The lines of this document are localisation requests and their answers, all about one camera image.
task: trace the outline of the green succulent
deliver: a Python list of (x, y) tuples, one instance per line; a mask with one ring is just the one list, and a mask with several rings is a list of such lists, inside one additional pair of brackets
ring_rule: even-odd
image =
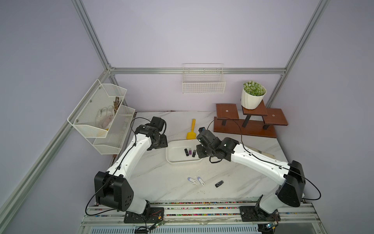
[(253, 80), (245, 82), (243, 87), (247, 94), (253, 96), (262, 96), (266, 93), (266, 89), (261, 84), (254, 82)]

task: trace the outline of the yellow scraper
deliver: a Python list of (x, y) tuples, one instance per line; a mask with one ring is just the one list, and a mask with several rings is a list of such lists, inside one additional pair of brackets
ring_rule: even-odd
[(195, 128), (195, 121), (196, 121), (195, 119), (192, 120), (192, 127), (191, 127), (191, 131), (187, 133), (187, 137), (186, 137), (187, 140), (196, 139), (196, 133), (193, 132), (193, 129)]

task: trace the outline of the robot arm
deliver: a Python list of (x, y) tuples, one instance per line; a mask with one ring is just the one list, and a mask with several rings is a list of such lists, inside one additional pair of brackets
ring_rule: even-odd
[[(95, 176), (96, 202), (120, 211), (140, 214), (144, 219), (150, 215), (148, 201), (134, 196), (134, 191), (127, 182), (140, 157), (146, 150), (168, 146), (166, 136), (160, 134), (165, 121), (153, 117), (151, 123), (140, 125), (130, 145), (106, 172), (98, 172)], [(264, 220), (283, 205), (300, 206), (305, 180), (300, 163), (281, 162), (243, 146), (238, 141), (225, 138), (222, 141), (205, 128), (199, 129), (196, 137), (201, 145), (197, 145), (199, 158), (217, 157), (246, 165), (270, 177), (278, 186), (265, 196), (261, 196), (255, 206), (255, 217)]]
[(99, 171), (96, 174), (96, 203), (120, 211), (143, 214), (144, 217), (149, 216), (149, 209), (146, 209), (150, 206), (149, 202), (134, 196), (127, 179), (145, 151), (168, 146), (166, 136), (159, 133), (164, 124), (163, 119), (153, 117), (149, 124), (138, 126), (130, 145), (113, 166), (106, 172)]
[(246, 165), (275, 181), (276, 186), (258, 200), (255, 211), (258, 219), (264, 219), (276, 209), (289, 205), (299, 207), (305, 179), (300, 163), (291, 164), (257, 153), (238, 141), (226, 137), (222, 141), (205, 128), (199, 129), (196, 137), (201, 143), (196, 147), (199, 158), (217, 157)]

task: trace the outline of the marble table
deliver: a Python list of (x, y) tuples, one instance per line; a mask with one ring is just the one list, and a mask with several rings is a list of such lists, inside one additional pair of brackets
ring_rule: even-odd
[[(161, 117), (167, 123), (165, 135), (168, 142), (184, 140), (191, 131), (192, 119), (196, 119), (195, 132), (200, 127), (207, 128), (216, 116), (216, 112), (138, 112), (136, 117), (151, 119)], [(239, 117), (245, 118), (241, 111)], [(144, 119), (134, 121), (134, 129), (146, 124)], [(213, 123), (209, 127), (213, 132)], [(240, 135), (214, 133), (221, 140), (231, 137), (240, 141)], [(249, 147), (273, 154), (277, 160), (287, 161), (277, 139), (266, 137), (243, 136), (243, 142)], [(166, 161), (166, 149), (147, 151), (136, 165), (129, 183), (134, 194), (150, 202), (172, 201), (240, 201), (257, 200), (262, 194), (272, 190), (276, 183), (263, 174), (244, 165), (223, 160), (212, 164), (209, 158), (193, 165), (171, 165)], [(188, 177), (201, 177), (205, 186), (192, 184)], [(218, 188), (215, 184), (223, 180)]]

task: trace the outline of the mesh basket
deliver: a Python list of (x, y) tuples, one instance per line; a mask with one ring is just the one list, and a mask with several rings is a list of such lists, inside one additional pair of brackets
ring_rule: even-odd
[[(129, 130), (135, 109), (123, 104), (126, 89), (113, 84), (95, 82), (95, 92), (76, 118), (73, 113), (68, 122), (92, 144), (100, 154), (119, 154)], [(119, 106), (114, 113), (114, 101)]]
[(223, 64), (183, 64), (183, 93), (223, 94), (225, 85)]
[(106, 138), (96, 138), (93, 146), (101, 154), (119, 154), (129, 130), (135, 109), (121, 105)]

